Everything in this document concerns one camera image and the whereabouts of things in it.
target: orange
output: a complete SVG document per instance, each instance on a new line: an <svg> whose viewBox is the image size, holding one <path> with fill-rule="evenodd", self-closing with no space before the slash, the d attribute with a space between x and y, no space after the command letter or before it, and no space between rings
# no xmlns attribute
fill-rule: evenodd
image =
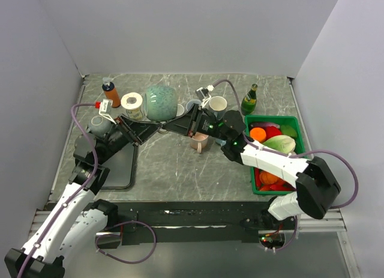
<svg viewBox="0 0 384 278"><path fill-rule="evenodd" d="M253 128L250 131L250 136L252 139L259 141L260 143L265 142L265 139L266 139L265 130L263 128L258 128L258 127Z"/></svg>

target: cup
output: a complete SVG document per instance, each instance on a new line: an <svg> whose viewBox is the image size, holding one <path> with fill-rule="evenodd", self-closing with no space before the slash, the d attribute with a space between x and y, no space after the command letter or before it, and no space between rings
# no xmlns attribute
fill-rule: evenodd
<svg viewBox="0 0 384 278"><path fill-rule="evenodd" d="M88 128L93 135L103 138L112 128L112 123L102 116L94 116L88 123Z"/></svg>
<svg viewBox="0 0 384 278"><path fill-rule="evenodd" d="M178 104L178 112L176 113L176 117L183 116L184 114L184 106L182 104Z"/></svg>
<svg viewBox="0 0 384 278"><path fill-rule="evenodd" d="M193 104L198 104L199 106L201 105L201 101L200 100L190 100L186 105L185 105L185 108L187 109L187 112L192 109L193 107Z"/></svg>
<svg viewBox="0 0 384 278"><path fill-rule="evenodd" d="M196 134L191 138L190 145L192 148L196 149L199 154L202 153L202 150L208 144L208 135L201 134L196 132Z"/></svg>
<svg viewBox="0 0 384 278"><path fill-rule="evenodd" d="M219 138L216 138L216 139L215 139L215 142L216 142L216 144L219 144L220 146L224 146L225 144L227 144L226 141L221 140L221 139L219 139Z"/></svg>
<svg viewBox="0 0 384 278"><path fill-rule="evenodd" d="M222 119L227 109L227 100L221 96L212 97L208 103L208 109L217 119Z"/></svg>

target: pink mug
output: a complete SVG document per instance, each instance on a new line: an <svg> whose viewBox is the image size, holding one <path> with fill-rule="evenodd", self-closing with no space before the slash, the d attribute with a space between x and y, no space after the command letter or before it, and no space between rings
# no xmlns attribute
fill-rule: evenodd
<svg viewBox="0 0 384 278"><path fill-rule="evenodd" d="M190 145L192 148L196 149L199 154L202 153L202 150L206 147L208 143L208 135L201 134L197 132L190 141Z"/></svg>

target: wire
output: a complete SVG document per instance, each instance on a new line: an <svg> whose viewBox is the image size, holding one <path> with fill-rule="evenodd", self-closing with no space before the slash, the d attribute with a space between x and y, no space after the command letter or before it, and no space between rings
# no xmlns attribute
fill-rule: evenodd
<svg viewBox="0 0 384 278"><path fill-rule="evenodd" d="M272 232L272 233L268 233L268 234L265 234L265 237L269 237L269 236L272 236L274 234L278 234L279 231L281 230L281 227L283 226L283 224L280 224L278 229L275 231L275 232Z"/></svg>
<svg viewBox="0 0 384 278"><path fill-rule="evenodd" d="M243 134L243 135L244 135L244 140L246 141L246 143L248 145L251 145L252 147L254 147L256 149L259 149L259 147L257 145L253 144L251 141L248 140L248 137L245 134ZM287 154L281 153L281 152L278 152L278 151L275 151L275 150L272 150L272 149L262 148L262 151L267 151L267 152L270 152L270 153L274 153L274 154L278 154L278 155L281 155L281 156L288 157ZM298 154L298 155L291 155L289 158L290 159L297 159L297 158L301 158L303 156L307 156L307 155L315 154L315 153L324 153L324 154L328 154L328 155L332 155L332 156L336 157L337 159L342 161L347 166L348 170L352 174L353 182L354 182L354 185L355 185L355 189L353 190L353 194L352 194L351 198L347 202L345 202L345 203L342 203L340 205L331 206L330 209L337 209L337 208L343 208L345 206L348 206L349 204L351 204L356 199L356 197L358 195L358 192L359 192L359 180L358 180L358 176L357 176L354 168L352 168L351 164L349 164L346 159L344 159L339 154L337 154L335 152L332 152L332 151L329 151L329 150L313 150L313 151L308 151L308 152L305 152L305 153L302 153L302 154Z"/></svg>
<svg viewBox="0 0 384 278"><path fill-rule="evenodd" d="M91 146L91 150L92 150L92 153L94 155L94 168L93 168L93 171L92 173L90 174L90 176L85 180L85 182L63 203L60 205L60 207L58 208L58 210L53 214L51 220L49 221L48 225L46 226L46 228L43 230L43 232L40 234L39 238L36 240L36 243L34 244L33 248L31 249L31 251L29 252L29 254L27 255L27 257L25 258L20 270L19 270L19 273L17 274L17 278L22 278L23 276L23 273L25 271L25 268L29 262L29 260L32 258L33 254L36 252L36 250L38 249L38 245L41 244L41 242L44 240L45 236L47 235L47 233L49 232L50 228L53 226L53 224L56 222L57 218L59 217L59 215L62 213L62 211L65 209L65 206L64 205L68 205L75 197L76 195L81 191L83 190L86 185L90 182L90 180L92 180L92 178L95 176L96 174L96 171L97 171L97 165L98 165L98 157L97 157L97 153L96 153L96 149L95 147L93 146L93 143L91 141L91 138L89 138L89 136L87 135L86 131L83 129L83 127L80 125L80 123L78 122L78 120L76 119L76 114L75 114L75 109L78 108L78 107L81 107L81 106L94 106L95 103L80 103L80 104L75 104L71 107L71 116L72 116L72 119L74 121L74 123L77 125L77 127L79 128L79 130L82 132L82 134L84 135L85 139L87 140L87 142L89 143L89 145Z"/></svg>
<svg viewBox="0 0 384 278"><path fill-rule="evenodd" d="M233 94L235 95L235 98L236 98L236 102L237 102L237 105L238 105L238 110L240 111L241 105L240 105L240 101L239 101L239 96L238 96L238 94L237 94L237 92L235 90L235 87L233 86L233 84L232 84L232 82L230 80L228 80L228 79L220 79L220 80L217 80L216 82L214 82L212 84L212 86L216 87L217 85L219 85L219 84L221 84L223 82L227 82L231 86ZM248 137L245 135L245 133L243 133L243 136L244 136L244 140L246 141L246 143L248 145L251 145L253 148L259 149L259 147L257 145L253 144L251 141L248 140ZM287 154L281 153L281 152L278 152L278 151L275 151L275 150L272 150L272 149L263 148L262 151L267 151L267 152L270 152L270 153L274 153L274 154L278 154L278 155L281 155L281 156L288 157ZM347 202L345 202L345 203L342 203L340 205L331 206L330 209L337 209L337 208L343 208L345 206L348 206L349 204L351 204L356 199L356 197L358 195L358 192L359 192L359 180L358 180L358 176L357 176L354 168L351 166L351 164L346 159L344 159L339 154L337 154L335 152L332 152L332 151L329 151L329 150L313 150L313 151L308 151L308 152L305 152L305 153L302 153L302 154L298 154L298 155L291 155L289 158L291 158L291 159L301 158L303 156L307 156L307 155L310 155L310 154L316 154L316 153L324 153L324 154L328 154L328 155L332 155L332 156L336 157L337 159L342 161L347 166L348 170L352 174L353 183L354 183L355 188L353 190L353 194L352 194L351 198Z"/></svg>
<svg viewBox="0 0 384 278"><path fill-rule="evenodd" d="M266 237L269 237L269 236L270 236L270 237L276 237L276 236L278 235L278 233L280 232L280 230L281 230L282 227L283 227L283 224L280 224L279 227L278 227L278 229L277 229L275 232L266 234L265 236L266 236Z"/></svg>
<svg viewBox="0 0 384 278"><path fill-rule="evenodd" d="M266 251L270 251L270 252L278 252L278 251L282 251L282 250L284 250L286 247L288 247L288 245L290 244L290 243L292 243L292 241L293 241L293 239L295 239L295 237L296 237L296 233L297 233L297 231L298 231L298 218L297 218L297 216L295 216L294 217L294 219L295 219L295 228L293 229L293 234L292 234L292 236L291 236L291 238L289 239L289 241L287 242L287 243L285 243L283 246L281 246L280 248L277 248L277 249L275 249L275 250L273 250L273 249L269 249L269 248L265 248L265 247L260 247L260 248L262 248L262 249L267 249Z"/></svg>
<svg viewBox="0 0 384 278"><path fill-rule="evenodd" d="M232 84L232 82L230 80L228 80L228 79L220 79L220 80L217 80L216 82L214 82L212 84L212 86L215 88L217 85L219 85L219 84L221 84L223 82L227 82L230 85L230 87L232 88L233 95L235 95L236 102L238 104L238 110L240 111L241 106L240 106L239 96L238 96L238 93L235 90L235 87L233 86L233 84Z"/></svg>
<svg viewBox="0 0 384 278"><path fill-rule="evenodd" d="M152 236L154 238L154 243L153 243L152 249L144 258L142 258L140 260L137 260L137 261L127 261L127 260L123 260L123 259L117 258L117 257L115 257L115 256L113 256L113 255L111 255L111 254L101 250L99 248L98 244L97 244L99 239L101 237L120 237L120 235L115 235L115 234L104 234L102 236L97 237L97 239L95 240L95 246L96 246L97 251L100 252L101 254L104 254L104 255L108 256L109 258L112 258L112 259L114 259L116 261L119 261L119 262L122 262L122 263L125 263L125 264L138 264L138 263L141 263L141 262L144 262L145 260L147 260L153 254L153 252L155 251L156 245L157 245L155 232L154 232L154 230L149 225L147 225L146 223L140 222L140 221L126 221L126 222L122 222L120 224L117 224L115 226L112 226L111 228L118 227L118 226L123 226L123 225L127 225L127 224L132 224L132 223L140 224L140 225L143 225L143 226L147 227L151 231Z"/></svg>

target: orange bottle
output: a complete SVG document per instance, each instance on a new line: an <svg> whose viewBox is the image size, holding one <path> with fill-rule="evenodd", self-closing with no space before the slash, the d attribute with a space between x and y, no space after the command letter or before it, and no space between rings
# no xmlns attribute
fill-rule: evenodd
<svg viewBox="0 0 384 278"><path fill-rule="evenodd" d="M107 99L113 101L112 107L117 108L121 104L120 97L119 97L119 94L115 88L115 84L113 84L111 81L112 81L111 78L104 77L102 88L103 88L104 94L106 95Z"/></svg>

